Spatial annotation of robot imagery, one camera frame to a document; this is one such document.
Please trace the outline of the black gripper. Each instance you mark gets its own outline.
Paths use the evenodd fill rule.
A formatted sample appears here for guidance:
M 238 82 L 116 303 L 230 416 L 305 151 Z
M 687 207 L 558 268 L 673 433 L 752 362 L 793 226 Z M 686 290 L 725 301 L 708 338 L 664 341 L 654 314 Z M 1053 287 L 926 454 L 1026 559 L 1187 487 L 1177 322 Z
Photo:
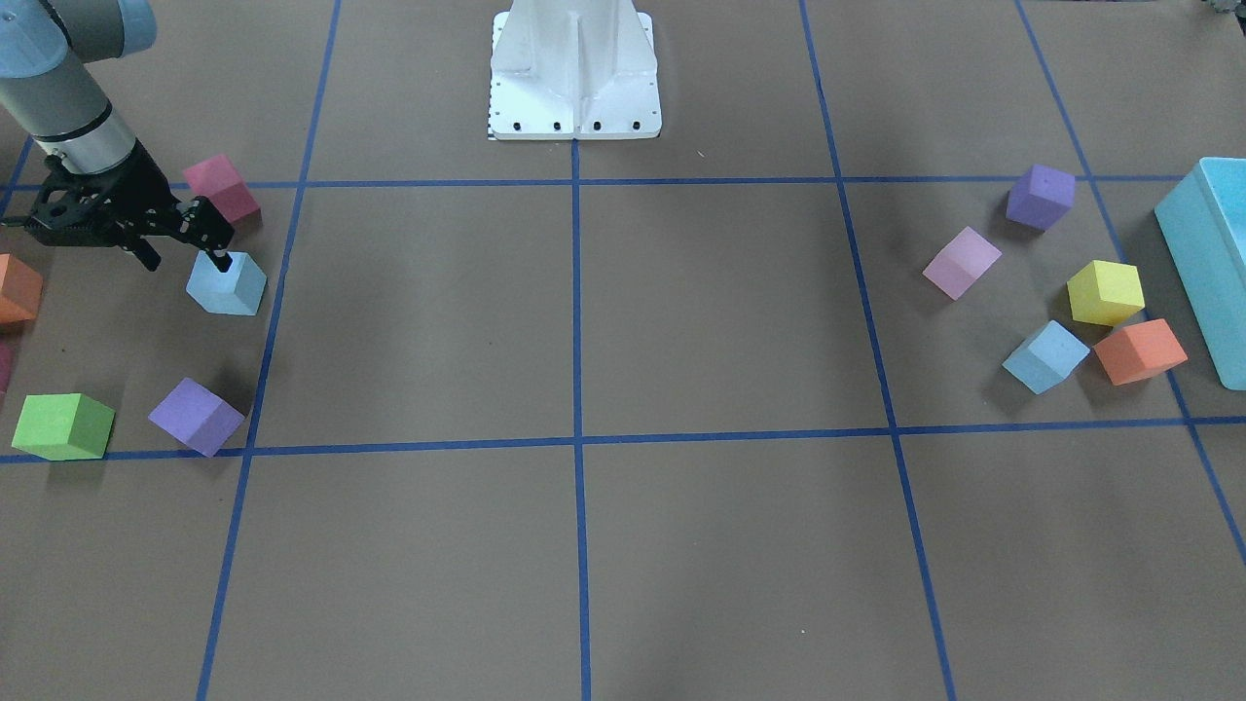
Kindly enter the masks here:
M 169 237 L 203 252 L 217 271 L 231 270 L 235 227 L 206 195 L 178 200 L 140 141 L 101 173 L 74 173 L 67 157 L 54 154 L 44 166 L 49 176 L 25 215 L 25 232 L 44 245 L 120 247 L 156 271 L 162 256 L 145 239 Z

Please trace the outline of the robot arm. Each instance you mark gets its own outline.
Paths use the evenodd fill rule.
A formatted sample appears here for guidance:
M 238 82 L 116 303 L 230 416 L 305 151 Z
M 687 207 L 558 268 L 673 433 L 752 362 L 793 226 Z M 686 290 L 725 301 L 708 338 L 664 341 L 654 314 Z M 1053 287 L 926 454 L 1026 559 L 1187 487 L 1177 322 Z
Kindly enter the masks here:
M 49 177 L 30 210 L 5 227 L 49 247 L 117 247 L 147 270 L 151 237 L 204 253 L 218 271 L 235 227 L 206 197 L 179 200 L 164 172 L 113 107 L 90 62 L 146 52 L 157 37 L 147 1 L 5 1 L 2 107 L 44 149 Z

